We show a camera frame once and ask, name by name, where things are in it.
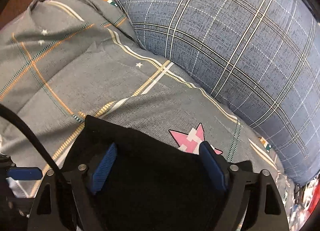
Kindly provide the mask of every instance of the black fabric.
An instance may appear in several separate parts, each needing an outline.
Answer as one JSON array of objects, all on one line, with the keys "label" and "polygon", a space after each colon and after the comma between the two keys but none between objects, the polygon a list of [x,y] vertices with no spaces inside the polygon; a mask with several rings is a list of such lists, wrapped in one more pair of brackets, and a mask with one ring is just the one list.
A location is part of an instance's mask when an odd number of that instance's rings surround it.
[{"label": "black fabric", "polygon": [[213,189],[198,155],[87,116],[62,170],[89,165],[113,142],[117,158],[103,189],[93,197],[108,230],[207,230],[223,198]]}]

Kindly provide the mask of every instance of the gray fabric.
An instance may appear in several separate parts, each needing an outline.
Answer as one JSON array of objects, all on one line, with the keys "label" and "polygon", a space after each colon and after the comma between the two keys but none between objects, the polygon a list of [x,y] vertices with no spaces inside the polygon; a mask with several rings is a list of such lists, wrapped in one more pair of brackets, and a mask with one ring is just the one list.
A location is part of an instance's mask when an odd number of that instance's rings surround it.
[{"label": "gray fabric", "polygon": [[[255,172],[266,168],[277,180],[281,163],[250,127],[183,69],[137,42],[120,7],[106,1],[35,0],[1,31],[1,103],[30,126],[59,166],[90,114],[177,148],[169,130],[185,133],[186,141],[201,123],[205,140],[228,161],[249,159]],[[1,152],[17,166],[49,169],[3,119],[0,134]],[[24,197],[33,197],[39,183],[10,181]]]},{"label": "gray fabric", "polygon": [[303,185],[319,171],[320,30],[301,0],[119,0],[147,50],[259,132]]}]

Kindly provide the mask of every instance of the metal screw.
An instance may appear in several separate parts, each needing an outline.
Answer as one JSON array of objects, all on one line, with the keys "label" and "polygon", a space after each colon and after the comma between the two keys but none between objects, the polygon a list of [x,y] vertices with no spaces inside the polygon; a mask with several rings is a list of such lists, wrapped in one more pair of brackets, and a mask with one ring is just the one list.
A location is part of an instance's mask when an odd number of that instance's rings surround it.
[{"label": "metal screw", "polygon": [[85,164],[80,164],[78,166],[78,170],[85,170],[86,168],[87,168],[87,165],[85,165]]},{"label": "metal screw", "polygon": [[47,171],[47,175],[48,176],[52,176],[53,174],[54,174],[53,169],[50,169],[50,170]]},{"label": "metal screw", "polygon": [[262,170],[262,174],[263,174],[264,176],[269,176],[269,175],[270,175],[270,172],[269,172],[268,170],[266,170],[266,169],[263,169],[263,170]]},{"label": "metal screw", "polygon": [[232,170],[232,171],[238,171],[239,168],[238,168],[237,165],[231,165],[231,166],[230,166],[230,170]]}]

